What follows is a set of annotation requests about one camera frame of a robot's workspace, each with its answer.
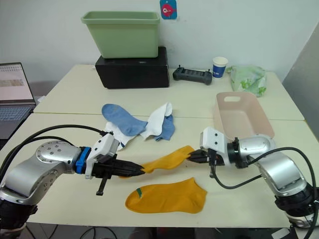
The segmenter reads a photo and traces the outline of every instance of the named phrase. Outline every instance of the blue sock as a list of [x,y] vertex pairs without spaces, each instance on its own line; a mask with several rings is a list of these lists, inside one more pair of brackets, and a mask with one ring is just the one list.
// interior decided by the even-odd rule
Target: blue sock
[[173,116],[166,116],[163,121],[161,134],[159,136],[155,136],[155,140],[159,141],[161,139],[170,140],[170,137],[173,135],[175,131],[175,126],[173,124]]
[[130,115],[119,105],[106,104],[102,107],[102,115],[115,124],[126,136],[135,136],[145,130],[146,121],[141,121]]

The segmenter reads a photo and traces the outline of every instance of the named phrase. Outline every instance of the fish sticker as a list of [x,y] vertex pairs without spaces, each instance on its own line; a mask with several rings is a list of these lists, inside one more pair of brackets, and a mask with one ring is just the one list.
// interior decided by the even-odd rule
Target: fish sticker
[[160,0],[160,12],[163,19],[176,19],[177,7],[176,0]]

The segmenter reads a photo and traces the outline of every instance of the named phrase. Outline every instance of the table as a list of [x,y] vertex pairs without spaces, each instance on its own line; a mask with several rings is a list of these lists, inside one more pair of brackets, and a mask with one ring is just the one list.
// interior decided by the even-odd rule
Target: table
[[[304,121],[271,120],[278,147],[294,146],[301,149],[311,160],[315,173],[319,173],[317,160],[319,144]],[[103,129],[106,120],[102,115],[32,114],[0,151],[0,159],[22,139],[48,126],[57,124],[84,124]],[[175,118],[176,131],[171,141],[153,139],[143,141],[141,136],[132,140],[127,148],[118,153],[118,158],[136,163],[145,163],[166,155],[187,144],[199,147],[199,134],[212,119]],[[58,129],[46,135],[64,137],[77,146],[92,146],[99,138],[95,132],[84,129]],[[32,156],[40,142],[27,145],[12,162],[9,170]],[[287,152],[310,181],[307,165],[294,152]],[[113,176],[107,182],[104,196],[95,196],[100,179],[86,180],[84,175],[62,175],[38,205],[38,212],[29,222],[92,225],[92,226],[143,226],[143,227],[287,227],[289,222],[274,203],[274,195],[262,180],[256,180],[232,191],[221,188],[210,179],[206,164],[185,161],[173,170],[156,170],[152,174],[120,179]],[[257,167],[246,169],[218,167],[222,182],[234,185],[258,174]],[[173,183],[190,177],[208,194],[202,212],[164,214],[138,214],[125,208],[127,196],[136,188],[155,183]]]
[[[212,118],[216,94],[232,91],[229,75],[213,84],[175,81],[170,87],[108,90],[92,65],[76,65],[35,109],[36,113],[100,115],[104,104],[113,103],[134,116],[149,116],[166,102],[175,117]],[[303,115],[273,72],[267,72],[267,91],[258,101],[270,120],[304,120]]]

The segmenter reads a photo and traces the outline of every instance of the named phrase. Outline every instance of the laptop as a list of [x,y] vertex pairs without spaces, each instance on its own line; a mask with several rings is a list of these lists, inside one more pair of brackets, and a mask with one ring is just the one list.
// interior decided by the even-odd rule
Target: laptop
[[22,64],[0,64],[0,140],[9,139],[34,108]]

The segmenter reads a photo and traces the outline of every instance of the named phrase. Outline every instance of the yellow sock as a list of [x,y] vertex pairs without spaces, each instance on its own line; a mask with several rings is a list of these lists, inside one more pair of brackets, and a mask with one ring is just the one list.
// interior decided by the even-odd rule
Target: yellow sock
[[194,149],[191,146],[185,146],[155,161],[142,164],[144,168],[142,170],[146,173],[152,173],[154,169],[156,168],[163,168],[163,169],[176,168],[185,159],[187,159],[189,157],[189,154],[193,151]]
[[153,184],[132,192],[125,206],[136,213],[198,213],[205,203],[207,192],[194,178],[178,183]]

